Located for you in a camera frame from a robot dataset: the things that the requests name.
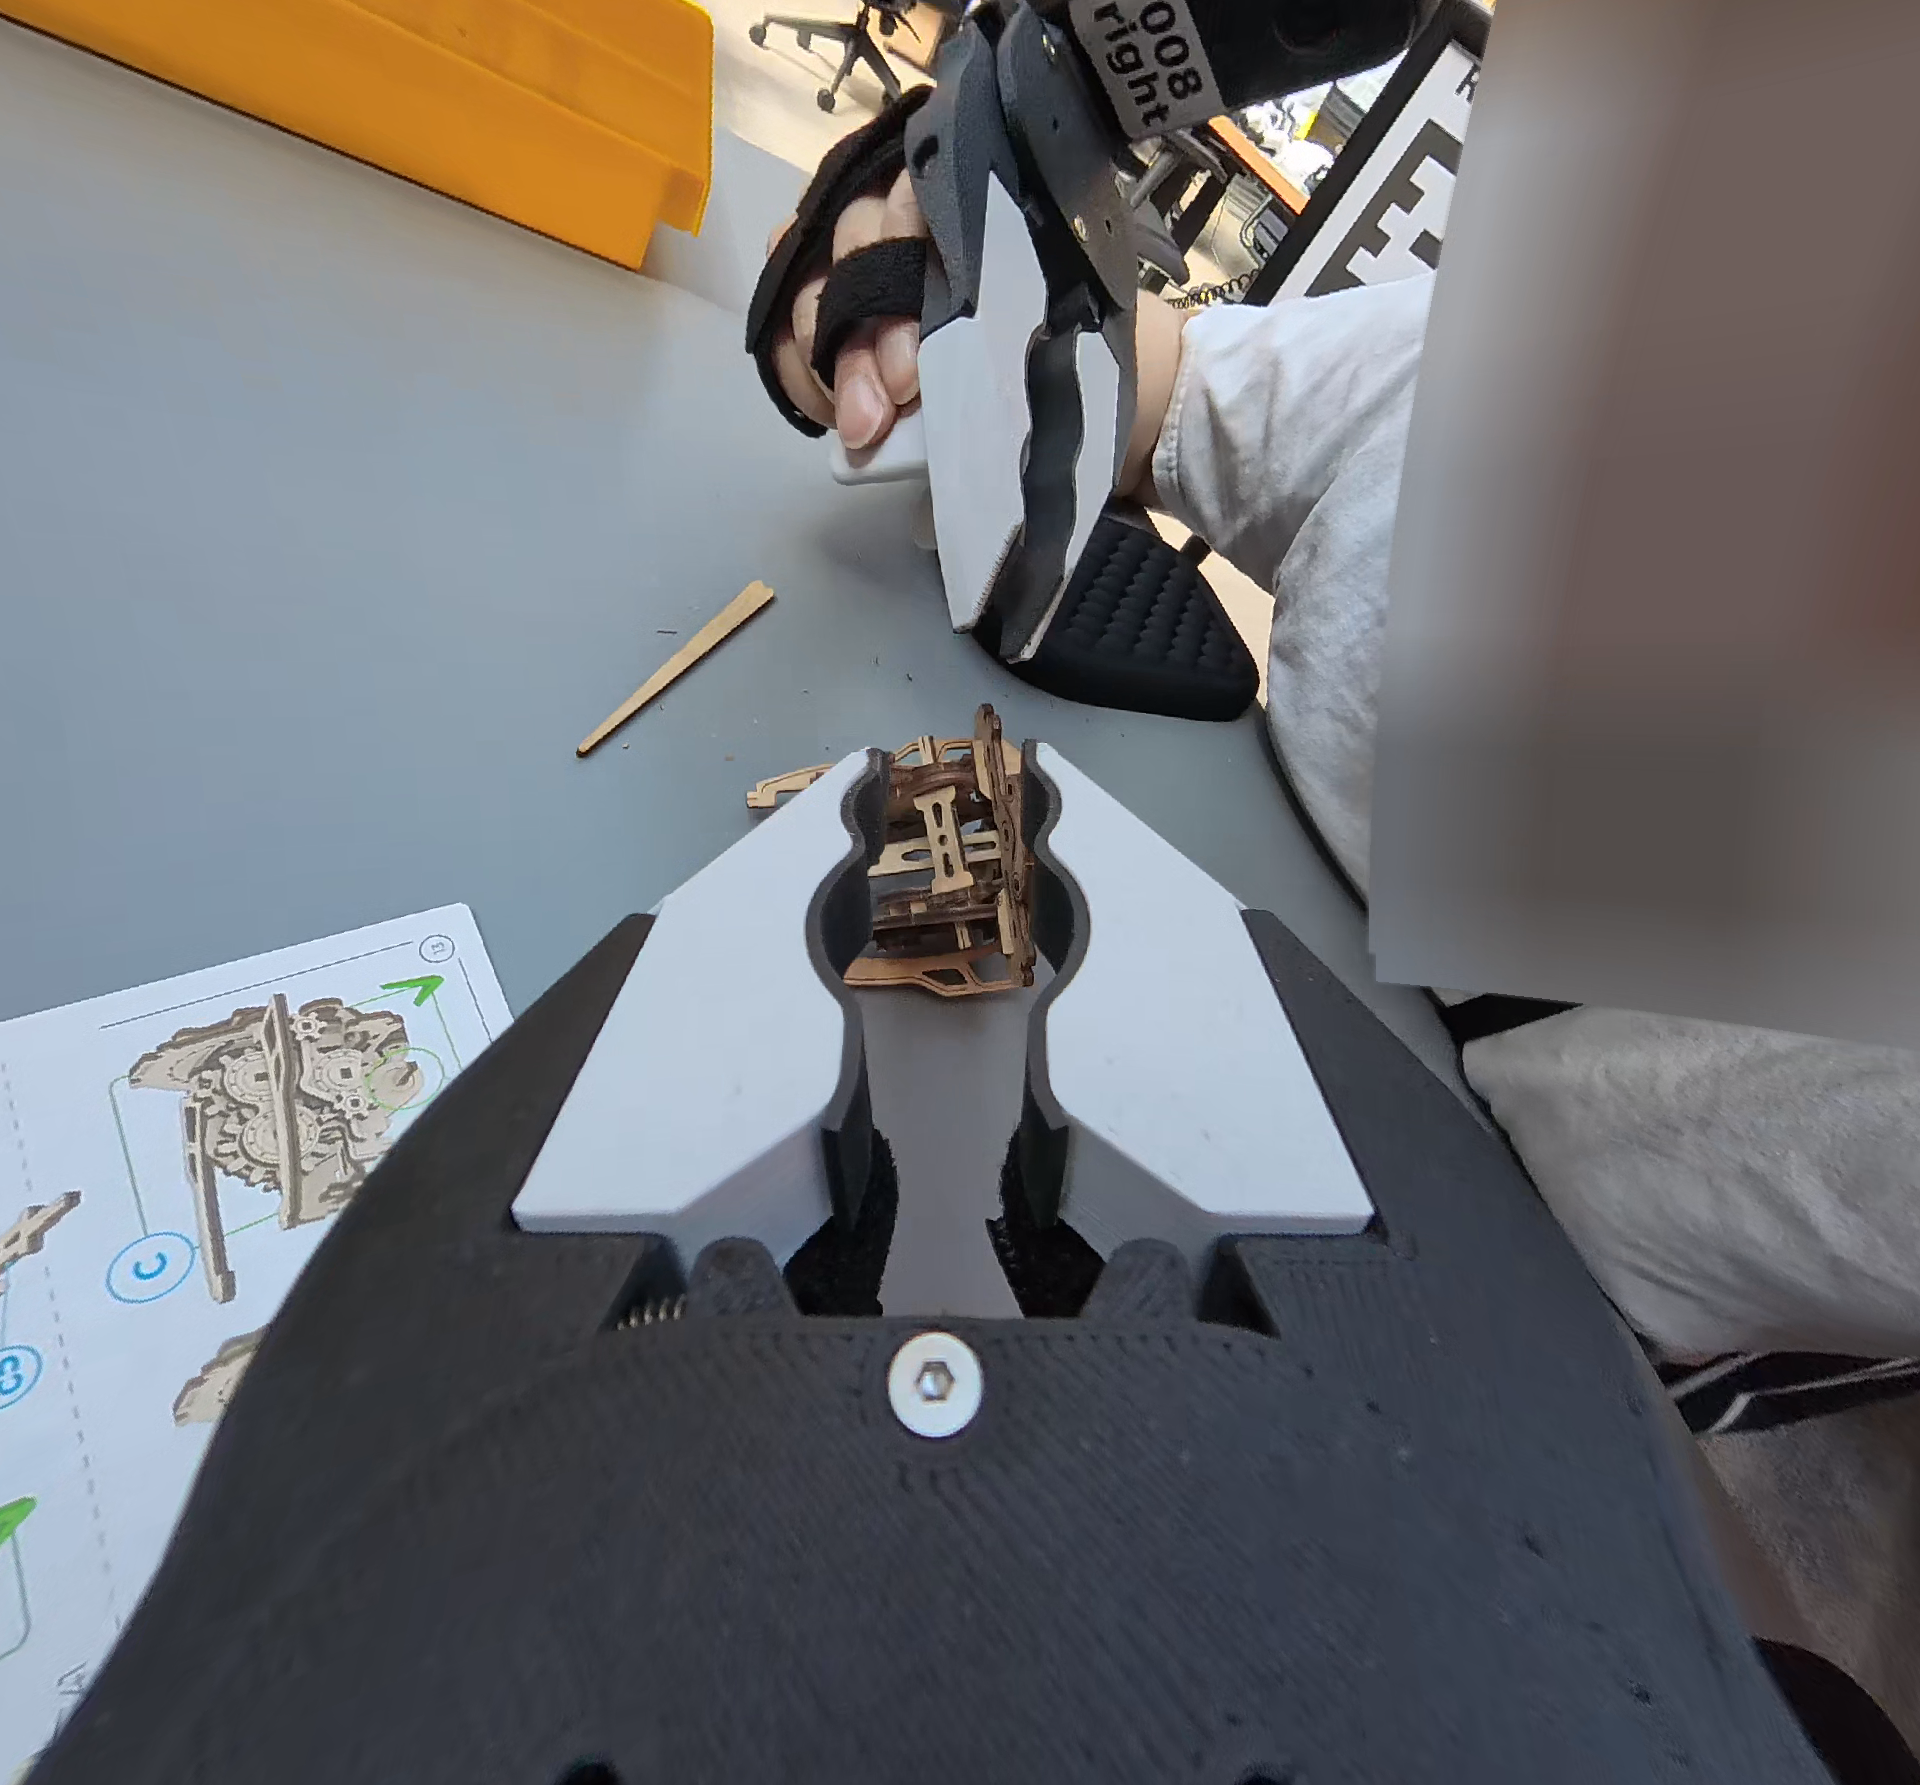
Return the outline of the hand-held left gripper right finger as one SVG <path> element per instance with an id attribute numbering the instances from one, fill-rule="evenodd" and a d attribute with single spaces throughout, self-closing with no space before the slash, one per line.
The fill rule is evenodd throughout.
<path id="1" fill-rule="evenodd" d="M 1374 1200 L 1241 902 L 1052 745 L 1025 771 L 1054 912 L 1029 1031 L 1035 1212 L 1104 1258 L 1362 1234 Z"/>

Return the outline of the nested yellow plastic bins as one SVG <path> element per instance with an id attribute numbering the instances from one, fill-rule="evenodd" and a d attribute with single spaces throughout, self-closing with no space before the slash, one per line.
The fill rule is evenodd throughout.
<path id="1" fill-rule="evenodd" d="M 2 0 L 34 27 L 626 269 L 697 235 L 693 0 Z"/>

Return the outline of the person's right forearm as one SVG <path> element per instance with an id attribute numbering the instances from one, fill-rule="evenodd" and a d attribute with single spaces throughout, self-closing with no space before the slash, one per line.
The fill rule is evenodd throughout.
<path id="1" fill-rule="evenodd" d="M 1138 309 L 1122 495 L 1273 599 L 1267 728 L 1330 859 L 1368 890 L 1388 559 L 1436 277 L 1269 309 Z"/>

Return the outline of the white instruction booklet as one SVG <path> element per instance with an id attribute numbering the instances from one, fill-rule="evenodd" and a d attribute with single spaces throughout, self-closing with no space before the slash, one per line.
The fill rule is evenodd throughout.
<path id="1" fill-rule="evenodd" d="M 131 1617 L 326 1230 L 508 1021 L 445 906 L 4 1023 L 4 1778 Z"/>

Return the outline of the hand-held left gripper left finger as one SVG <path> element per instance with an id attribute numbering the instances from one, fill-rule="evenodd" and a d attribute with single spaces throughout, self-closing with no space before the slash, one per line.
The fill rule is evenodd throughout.
<path id="1" fill-rule="evenodd" d="M 852 1226 L 874 1158 L 860 1010 L 890 759 L 848 755 L 657 908 L 512 1204 L 532 1232 L 786 1260 Z"/>

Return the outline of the wooden mechanical model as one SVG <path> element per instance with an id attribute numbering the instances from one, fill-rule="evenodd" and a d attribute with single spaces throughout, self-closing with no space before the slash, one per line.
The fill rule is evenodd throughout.
<path id="1" fill-rule="evenodd" d="M 977 1002 L 1037 976 L 1033 849 L 1023 755 L 993 706 L 965 736 L 921 734 L 888 767 L 884 823 L 868 865 L 868 932 L 846 950 L 852 992 L 917 990 Z"/>

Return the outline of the person's torso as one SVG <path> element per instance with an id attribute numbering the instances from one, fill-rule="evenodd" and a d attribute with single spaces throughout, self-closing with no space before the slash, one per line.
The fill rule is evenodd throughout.
<path id="1" fill-rule="evenodd" d="M 1916 1782 L 1916 1053 L 1440 994 L 1642 1341 L 1728 1581 L 1837 1782 Z"/>

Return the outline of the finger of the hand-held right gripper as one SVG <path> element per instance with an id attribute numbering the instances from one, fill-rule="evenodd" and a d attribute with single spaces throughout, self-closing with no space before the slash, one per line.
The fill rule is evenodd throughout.
<path id="1" fill-rule="evenodd" d="M 1130 378 L 1102 330 L 1043 328 L 1027 348 L 1021 539 L 997 585 L 1005 664 L 1039 652 L 1114 491 L 1130 434 Z"/>
<path id="2" fill-rule="evenodd" d="M 923 336 L 919 384 L 935 545 L 957 632 L 995 616 L 1043 636 L 1072 525 L 1072 332 L 1056 330 L 1017 199 L 987 188 L 971 317 Z"/>

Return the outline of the thin wooden stick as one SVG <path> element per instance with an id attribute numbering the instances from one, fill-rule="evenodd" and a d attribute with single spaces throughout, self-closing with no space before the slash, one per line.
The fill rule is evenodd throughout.
<path id="1" fill-rule="evenodd" d="M 745 587 L 719 614 L 685 640 L 608 720 L 582 739 L 576 747 L 576 757 L 584 761 L 600 745 L 606 745 L 624 726 L 639 718 L 651 702 L 663 696 L 703 658 L 719 646 L 725 646 L 774 602 L 776 595 L 765 583 Z"/>

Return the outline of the person's right hand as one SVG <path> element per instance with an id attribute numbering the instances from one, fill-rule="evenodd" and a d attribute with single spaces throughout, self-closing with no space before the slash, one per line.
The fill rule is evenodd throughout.
<path id="1" fill-rule="evenodd" d="M 880 319 L 850 334 L 828 380 L 812 366 L 818 307 L 828 271 L 882 241 L 925 237 L 907 174 L 888 193 L 852 201 L 832 231 L 828 255 L 794 287 L 772 334 L 772 368 L 784 400 L 808 422 L 834 430 L 850 452 L 884 442 L 919 402 L 919 311 Z"/>

